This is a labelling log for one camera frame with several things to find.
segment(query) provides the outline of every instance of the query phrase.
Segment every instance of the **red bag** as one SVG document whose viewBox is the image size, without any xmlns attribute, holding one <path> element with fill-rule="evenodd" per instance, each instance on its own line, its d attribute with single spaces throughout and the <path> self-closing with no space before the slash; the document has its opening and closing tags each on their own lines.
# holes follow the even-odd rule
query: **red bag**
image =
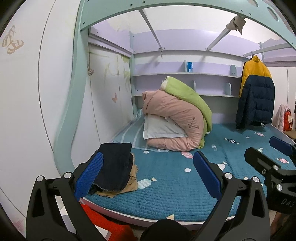
<svg viewBox="0 0 296 241">
<path fill-rule="evenodd" d="M 293 126 L 293 119 L 291 115 L 291 110 L 288 110 L 284 114 L 284 131 L 291 131 Z"/>
</svg>

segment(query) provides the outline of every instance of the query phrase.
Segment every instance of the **yellow and navy jacket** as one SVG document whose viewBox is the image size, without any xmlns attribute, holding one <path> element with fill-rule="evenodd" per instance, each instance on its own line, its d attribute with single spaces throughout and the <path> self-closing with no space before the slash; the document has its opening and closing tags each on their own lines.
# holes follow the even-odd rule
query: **yellow and navy jacket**
<svg viewBox="0 0 296 241">
<path fill-rule="evenodd" d="M 237 129 L 271 123 L 274 112 L 274 83 L 268 68 L 257 56 L 244 64 L 239 92 Z"/>
</svg>

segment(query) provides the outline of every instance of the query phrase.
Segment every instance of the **blue mattress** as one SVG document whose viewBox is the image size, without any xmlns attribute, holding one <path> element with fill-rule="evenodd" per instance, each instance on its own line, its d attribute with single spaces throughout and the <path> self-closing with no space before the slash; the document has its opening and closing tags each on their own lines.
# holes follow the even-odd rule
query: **blue mattress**
<svg viewBox="0 0 296 241">
<path fill-rule="evenodd" d="M 244 152 L 249 147 L 260 149 L 275 160 L 283 169 L 295 169 L 289 157 L 281 154 L 269 145 L 273 132 L 267 127 L 251 127 L 249 130 L 237 131 L 235 124 L 214 124 L 213 131 L 205 137 L 204 155 L 210 162 L 223 164 L 224 172 L 231 172 L 236 178 L 258 176 L 264 178 L 244 160 Z M 152 184 L 144 189 L 120 194 L 114 198 L 88 195 L 87 199 L 95 204 L 120 213 L 159 220 L 174 214 L 178 221 L 204 221 L 213 209 L 216 199 L 206 190 L 192 159 L 181 152 L 143 153 L 141 149 L 132 149 L 135 163 L 139 167 L 137 180 L 152 179 Z M 284 164 L 277 159 L 289 161 Z M 235 215 L 239 198 L 236 198 L 229 216 Z"/>
</svg>

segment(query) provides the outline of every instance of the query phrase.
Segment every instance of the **dark folded clothes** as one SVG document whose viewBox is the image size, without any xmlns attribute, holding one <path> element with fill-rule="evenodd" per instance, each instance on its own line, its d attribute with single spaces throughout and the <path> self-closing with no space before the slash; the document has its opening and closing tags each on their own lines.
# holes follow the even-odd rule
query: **dark folded clothes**
<svg viewBox="0 0 296 241">
<path fill-rule="evenodd" d="M 125 188 L 133 166 L 131 147 L 131 143 L 104 143 L 100 146 L 104 162 L 90 192 L 121 191 Z"/>
</svg>

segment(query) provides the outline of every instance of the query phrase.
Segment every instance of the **hanging rail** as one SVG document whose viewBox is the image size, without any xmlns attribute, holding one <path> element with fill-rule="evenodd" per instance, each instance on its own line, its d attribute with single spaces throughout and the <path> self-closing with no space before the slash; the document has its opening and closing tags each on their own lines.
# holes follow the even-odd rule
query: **hanging rail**
<svg viewBox="0 0 296 241">
<path fill-rule="evenodd" d="M 278 45 L 270 46 L 270 47 L 263 48 L 263 49 L 258 49 L 258 50 L 251 51 L 249 53 L 244 54 L 244 57 L 252 56 L 255 54 L 259 54 L 259 53 L 265 53 L 265 52 L 273 51 L 273 50 L 286 49 L 286 48 L 291 48 L 291 45 L 288 43 L 285 43 L 285 44 L 278 44 Z"/>
</svg>

